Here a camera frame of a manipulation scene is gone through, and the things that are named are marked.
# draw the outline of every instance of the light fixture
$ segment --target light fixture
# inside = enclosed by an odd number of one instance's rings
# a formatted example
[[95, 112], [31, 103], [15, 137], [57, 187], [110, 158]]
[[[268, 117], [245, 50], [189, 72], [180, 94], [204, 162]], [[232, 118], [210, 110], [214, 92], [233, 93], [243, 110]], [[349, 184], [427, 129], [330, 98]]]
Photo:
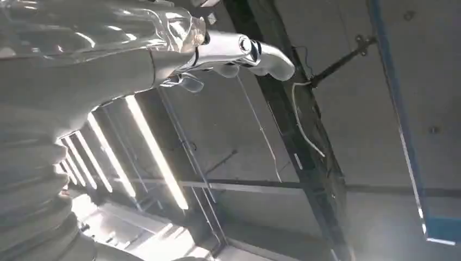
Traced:
[[101, 166], [99, 165], [98, 161], [96, 160], [95, 156], [93, 155], [93, 152], [91, 152], [90, 147], [86, 143], [86, 140], [83, 137], [82, 133], [78, 130], [75, 134], [76, 134], [78, 140], [80, 141], [80, 143], [82, 144], [82, 147], [85, 150], [86, 154], [88, 155], [88, 158], [90, 158], [91, 163], [95, 167], [95, 170], [98, 173], [99, 177], [101, 178], [102, 183], [104, 183], [105, 188], [109, 192], [112, 192], [112, 186], [110, 185], [110, 183], [107, 180], [104, 172], [101, 169]]
[[63, 164], [64, 170], [67, 173], [67, 175], [71, 178], [71, 181], [74, 183], [74, 185], [77, 185], [77, 179], [75, 178], [74, 174], [72, 173], [71, 168], [67, 164], [66, 160], [61, 161]]
[[88, 181], [90, 182], [91, 186], [94, 188], [94, 189], [97, 189], [98, 186], [96, 185], [96, 182], [95, 180], [93, 179], [90, 171], [88, 170], [88, 168], [86, 167], [85, 165], [85, 162], [83, 162], [83, 159], [81, 158], [80, 154], [78, 153], [77, 149], [75, 148], [71, 138], [69, 138], [68, 136], [67, 137], [64, 137], [64, 139], [66, 140], [67, 144], [69, 145], [69, 148], [71, 149], [73, 155], [75, 156], [75, 158], [77, 159], [77, 162], [78, 164], [80, 165], [80, 168], [82, 168], [83, 170], [83, 173], [85, 174], [86, 178], [88, 179]]
[[155, 140], [154, 135], [152, 134], [146, 119], [144, 118], [144, 115], [142, 114], [141, 108], [139, 108], [136, 98], [133, 95], [130, 95], [126, 97], [126, 101], [128, 103], [128, 108], [133, 114], [134, 120], [136, 121], [136, 124], [138, 125], [139, 130], [142, 133], [142, 136], [144, 136], [144, 139], [146, 139], [147, 146], [149, 147], [152, 157], [157, 162], [157, 165], [160, 168], [160, 172], [163, 175], [163, 178], [165, 179], [166, 185], [170, 188], [170, 191], [176, 200], [176, 203], [179, 205], [180, 208], [188, 209], [189, 206], [187, 204], [187, 201], [184, 198], [184, 195], [181, 189], [179, 188], [179, 185], [176, 182], [173, 173], [171, 172], [170, 166], [168, 166], [168, 163], [166, 162], [166, 159], [163, 153], [161, 152], [160, 147], [157, 141]]
[[[58, 144], [58, 145], [61, 145], [61, 146], [65, 146], [65, 145], [63, 144], [63, 142], [60, 141], [60, 140], [57, 141], [57, 144]], [[85, 186], [86, 186], [86, 182], [85, 182], [85, 180], [83, 179], [82, 174], [80, 174], [80, 171], [78, 171], [77, 166], [75, 166], [75, 163], [73, 162], [73, 160], [72, 160], [71, 156], [69, 155], [69, 153], [67, 153], [66, 159], [67, 159], [67, 161], [69, 161], [69, 164], [71, 165], [71, 168], [72, 168], [72, 170], [73, 170], [73, 173], [75, 173], [75, 175], [77, 176], [78, 181], [80, 181], [80, 184], [82, 184], [82, 186], [85, 187]]]
[[96, 136], [98, 137], [99, 142], [101, 143], [102, 147], [104, 148], [104, 151], [106, 152], [107, 156], [109, 157], [110, 163], [112, 163], [112, 166], [115, 169], [115, 172], [117, 172], [118, 176], [120, 177], [120, 181], [122, 182], [123, 186], [125, 187], [128, 195], [130, 197], [135, 197], [136, 193], [134, 192], [133, 186], [131, 185], [130, 181], [128, 180], [128, 177], [126, 173], [124, 172], [122, 166], [120, 165], [119, 160], [114, 154], [114, 151], [112, 148], [109, 146], [109, 143], [107, 142], [107, 139], [105, 138], [104, 134], [102, 133], [102, 130], [96, 121], [94, 115], [90, 113], [88, 115], [88, 121], [90, 122], [90, 126], [95, 132]]
[[449, 245], [449, 246], [456, 245], [456, 242], [448, 241], [448, 240], [442, 240], [442, 239], [435, 239], [435, 238], [427, 238], [427, 241], [434, 242], [434, 243], [439, 243], [439, 244], [444, 244], [444, 245]]

